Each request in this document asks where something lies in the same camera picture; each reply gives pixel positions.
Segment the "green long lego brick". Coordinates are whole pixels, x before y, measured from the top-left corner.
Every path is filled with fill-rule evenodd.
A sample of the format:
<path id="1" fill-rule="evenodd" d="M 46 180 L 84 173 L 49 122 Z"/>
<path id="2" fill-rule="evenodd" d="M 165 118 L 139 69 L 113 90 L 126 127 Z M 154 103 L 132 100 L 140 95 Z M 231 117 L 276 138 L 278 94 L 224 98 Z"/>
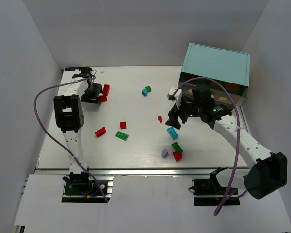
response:
<path id="1" fill-rule="evenodd" d="M 183 149 L 181 148 L 181 146 L 177 142 L 171 144 L 171 146 L 176 153 L 178 153 L 178 154 L 183 153 Z"/>

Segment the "red curved lego piece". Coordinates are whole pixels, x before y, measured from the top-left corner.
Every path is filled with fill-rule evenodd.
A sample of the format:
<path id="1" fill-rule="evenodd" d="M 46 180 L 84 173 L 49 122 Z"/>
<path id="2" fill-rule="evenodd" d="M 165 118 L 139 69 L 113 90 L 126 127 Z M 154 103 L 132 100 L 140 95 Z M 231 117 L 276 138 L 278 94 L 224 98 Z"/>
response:
<path id="1" fill-rule="evenodd" d="M 106 129 L 105 127 L 100 128 L 99 130 L 97 130 L 95 132 L 95 136 L 96 137 L 101 137 L 102 135 L 104 135 L 106 133 Z"/>

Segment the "red rounded lego brick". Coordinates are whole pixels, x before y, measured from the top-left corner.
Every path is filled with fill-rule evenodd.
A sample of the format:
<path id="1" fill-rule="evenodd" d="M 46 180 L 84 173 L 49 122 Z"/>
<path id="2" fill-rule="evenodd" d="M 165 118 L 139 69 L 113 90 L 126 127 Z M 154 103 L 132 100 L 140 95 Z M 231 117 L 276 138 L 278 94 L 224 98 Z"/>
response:
<path id="1" fill-rule="evenodd" d="M 173 152 L 173 157 L 175 159 L 176 162 L 179 162 L 182 160 L 183 155 L 181 153 L 177 153 L 176 151 Z"/>

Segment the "small red square lego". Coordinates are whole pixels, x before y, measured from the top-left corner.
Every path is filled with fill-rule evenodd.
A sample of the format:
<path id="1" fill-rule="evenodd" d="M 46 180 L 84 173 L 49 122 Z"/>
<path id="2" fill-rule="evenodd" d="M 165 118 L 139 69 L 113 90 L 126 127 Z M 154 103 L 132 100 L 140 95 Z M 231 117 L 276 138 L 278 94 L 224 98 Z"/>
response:
<path id="1" fill-rule="evenodd" d="M 120 122 L 120 128 L 121 129 L 125 129 L 127 126 L 126 126 L 126 122 Z"/>

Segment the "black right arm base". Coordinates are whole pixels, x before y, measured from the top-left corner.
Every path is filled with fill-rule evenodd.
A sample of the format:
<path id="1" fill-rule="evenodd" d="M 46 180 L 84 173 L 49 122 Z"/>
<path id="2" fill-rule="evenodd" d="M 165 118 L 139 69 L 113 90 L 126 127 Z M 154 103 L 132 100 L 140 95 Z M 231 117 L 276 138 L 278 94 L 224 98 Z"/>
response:
<path id="1" fill-rule="evenodd" d="M 223 199 L 227 184 L 220 184 L 218 175 L 223 171 L 229 171 L 227 167 L 219 167 L 216 170 L 200 170 L 193 174 L 192 186 L 188 190 L 193 193 L 194 206 L 217 206 Z"/>

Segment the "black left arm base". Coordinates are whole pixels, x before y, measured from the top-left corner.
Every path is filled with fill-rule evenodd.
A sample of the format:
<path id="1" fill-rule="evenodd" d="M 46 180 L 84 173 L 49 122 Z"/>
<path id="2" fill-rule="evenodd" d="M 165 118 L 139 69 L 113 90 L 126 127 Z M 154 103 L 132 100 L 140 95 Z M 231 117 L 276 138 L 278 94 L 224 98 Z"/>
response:
<path id="1" fill-rule="evenodd" d="M 62 203 L 103 203 L 106 204 L 103 191 L 106 199 L 109 200 L 112 193 L 111 180 L 98 180 L 98 184 L 92 179 L 88 182 L 71 182 L 68 177 L 63 177 L 64 189 L 61 202 Z"/>

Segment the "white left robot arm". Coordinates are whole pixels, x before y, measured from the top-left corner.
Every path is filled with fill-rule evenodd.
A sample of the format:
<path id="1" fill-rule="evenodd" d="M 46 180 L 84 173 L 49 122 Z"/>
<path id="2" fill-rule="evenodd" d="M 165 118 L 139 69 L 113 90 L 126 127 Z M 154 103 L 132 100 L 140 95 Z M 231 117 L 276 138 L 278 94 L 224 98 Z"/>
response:
<path id="1" fill-rule="evenodd" d="M 67 90 L 54 97 L 54 113 L 57 127 L 63 133 L 66 147 L 69 150 L 70 169 L 73 174 L 81 174 L 88 165 L 86 163 L 81 140 L 81 129 L 84 126 L 82 103 L 98 104 L 103 87 L 93 81 L 76 81 L 68 85 Z"/>

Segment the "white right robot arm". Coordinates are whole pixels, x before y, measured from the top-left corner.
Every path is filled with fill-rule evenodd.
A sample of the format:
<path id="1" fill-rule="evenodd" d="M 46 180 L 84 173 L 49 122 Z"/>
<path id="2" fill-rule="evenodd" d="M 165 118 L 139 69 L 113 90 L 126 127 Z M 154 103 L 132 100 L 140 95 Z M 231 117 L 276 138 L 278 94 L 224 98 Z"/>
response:
<path id="1" fill-rule="evenodd" d="M 166 125 L 180 129 L 188 118 L 198 117 L 219 133 L 246 162 L 249 173 L 243 183 L 249 194 L 261 199 L 287 184 L 287 157 L 273 153 L 262 146 L 237 124 L 232 111 L 223 104 L 216 104 L 210 88 L 199 85 L 192 88 L 193 98 L 183 96 L 182 90 L 170 88 L 168 99 L 175 104 L 168 113 Z"/>

